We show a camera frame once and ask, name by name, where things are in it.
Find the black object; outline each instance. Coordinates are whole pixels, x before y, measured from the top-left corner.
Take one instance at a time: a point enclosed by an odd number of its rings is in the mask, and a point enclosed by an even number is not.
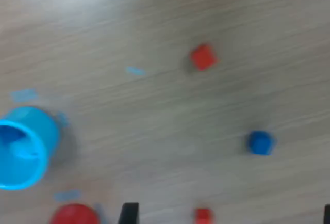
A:
[[[330,204],[324,207],[323,224],[330,224]]]
[[[138,202],[126,202],[123,204],[118,224],[139,224],[139,219]]]

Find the wood grain surface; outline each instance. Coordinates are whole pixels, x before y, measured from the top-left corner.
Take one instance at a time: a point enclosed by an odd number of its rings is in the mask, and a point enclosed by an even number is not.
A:
[[[189,53],[221,59],[199,73]],[[45,178],[0,191],[0,223],[47,223],[79,189],[111,224],[322,223],[330,203],[330,0],[0,0],[0,112],[12,91],[72,126]],[[137,67],[146,76],[125,72]],[[252,129],[272,156],[247,153]]]

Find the red ball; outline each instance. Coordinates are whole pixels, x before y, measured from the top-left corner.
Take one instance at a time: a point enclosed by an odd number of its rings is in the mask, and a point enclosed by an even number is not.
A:
[[[50,224],[99,224],[94,209],[83,204],[68,204],[56,210]]]

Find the blue paper scrap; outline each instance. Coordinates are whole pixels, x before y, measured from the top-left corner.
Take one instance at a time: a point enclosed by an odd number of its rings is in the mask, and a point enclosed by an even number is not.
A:
[[[78,189],[71,189],[54,194],[54,200],[57,202],[68,202],[77,200],[81,197],[81,192]]]
[[[109,219],[107,218],[107,215],[105,214],[105,211],[101,204],[94,204],[94,210],[97,212],[100,218],[100,224],[110,224]]]
[[[13,91],[10,95],[15,103],[29,102],[38,98],[38,93],[35,88]]]
[[[137,76],[146,76],[146,73],[144,70],[135,68],[135,67],[127,67],[126,72],[137,75]]]

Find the blue fragment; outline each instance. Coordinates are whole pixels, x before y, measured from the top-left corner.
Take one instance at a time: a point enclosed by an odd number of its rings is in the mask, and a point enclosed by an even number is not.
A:
[[[68,202],[77,200],[81,197],[81,192],[78,189],[71,189],[54,194],[54,200],[57,202]]]
[[[63,112],[58,112],[58,113],[56,113],[56,118],[57,118],[57,121],[58,121],[63,127],[67,127],[67,126],[70,125],[68,117],[67,117],[66,114],[64,114]]]
[[[97,212],[100,218],[100,224],[110,224],[110,221],[107,218],[107,215],[105,214],[105,211],[101,204],[99,203],[94,204],[94,210]]]
[[[35,88],[26,88],[19,91],[13,91],[10,95],[15,103],[30,102],[38,99],[38,93]]]
[[[137,76],[146,76],[145,71],[142,69],[139,69],[139,68],[127,67],[126,72],[137,75]]]
[[[258,155],[270,155],[275,146],[275,139],[266,131],[253,131],[249,135],[250,151]]]

